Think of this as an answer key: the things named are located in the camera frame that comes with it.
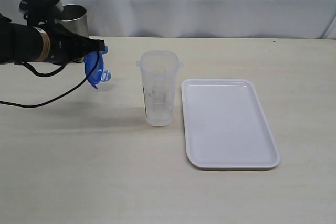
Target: white plastic tray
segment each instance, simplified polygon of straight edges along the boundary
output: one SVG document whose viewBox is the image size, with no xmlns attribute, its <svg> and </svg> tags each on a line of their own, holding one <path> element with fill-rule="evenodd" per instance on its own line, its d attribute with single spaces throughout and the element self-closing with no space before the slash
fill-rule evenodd
<svg viewBox="0 0 336 224">
<path fill-rule="evenodd" d="M 182 83 L 188 159 L 199 168 L 271 169 L 280 155 L 252 83 L 188 79 Z"/>
</svg>

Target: beige table surface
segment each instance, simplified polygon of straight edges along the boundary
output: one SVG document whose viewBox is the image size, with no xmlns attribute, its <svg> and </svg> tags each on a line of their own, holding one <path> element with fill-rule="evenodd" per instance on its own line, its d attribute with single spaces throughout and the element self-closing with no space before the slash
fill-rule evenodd
<svg viewBox="0 0 336 224">
<path fill-rule="evenodd" d="M 0 223 L 336 223 L 336 41 L 103 38 L 113 79 L 39 109 L 0 105 Z M 167 49 L 184 63 L 174 119 L 144 117 L 135 62 Z M 53 66 L 37 64 L 41 71 Z M 35 78 L 0 66 L 1 99 L 61 94 L 83 65 Z M 268 172 L 204 172 L 186 159 L 180 85 L 251 81 L 281 154 Z"/>
</svg>

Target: metal cup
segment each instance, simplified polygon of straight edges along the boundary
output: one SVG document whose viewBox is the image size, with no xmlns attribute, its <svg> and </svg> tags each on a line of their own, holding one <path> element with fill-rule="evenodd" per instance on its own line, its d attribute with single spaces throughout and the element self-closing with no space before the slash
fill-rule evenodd
<svg viewBox="0 0 336 224">
<path fill-rule="evenodd" d="M 57 22 L 74 34 L 89 37 L 86 9 L 81 5 L 64 5 Z"/>
</svg>

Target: white backdrop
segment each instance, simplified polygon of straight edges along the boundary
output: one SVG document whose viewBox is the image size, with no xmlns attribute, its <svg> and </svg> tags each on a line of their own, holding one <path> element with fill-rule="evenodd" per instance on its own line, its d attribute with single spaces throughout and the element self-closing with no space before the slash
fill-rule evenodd
<svg viewBox="0 0 336 224">
<path fill-rule="evenodd" d="M 23 23 L 20 0 L 0 13 Z M 336 0 L 62 0 L 88 9 L 91 35 L 336 38 Z"/>
</svg>

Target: metal band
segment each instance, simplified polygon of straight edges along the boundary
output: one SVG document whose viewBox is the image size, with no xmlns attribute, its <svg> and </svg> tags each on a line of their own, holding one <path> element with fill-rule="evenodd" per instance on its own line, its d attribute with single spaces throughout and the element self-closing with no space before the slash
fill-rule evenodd
<svg viewBox="0 0 336 224">
<path fill-rule="evenodd" d="M 40 56 L 36 59 L 36 62 L 43 62 L 49 55 L 50 52 L 50 39 L 48 34 L 39 27 L 34 27 L 41 34 L 43 41 L 43 49 Z"/>
</svg>

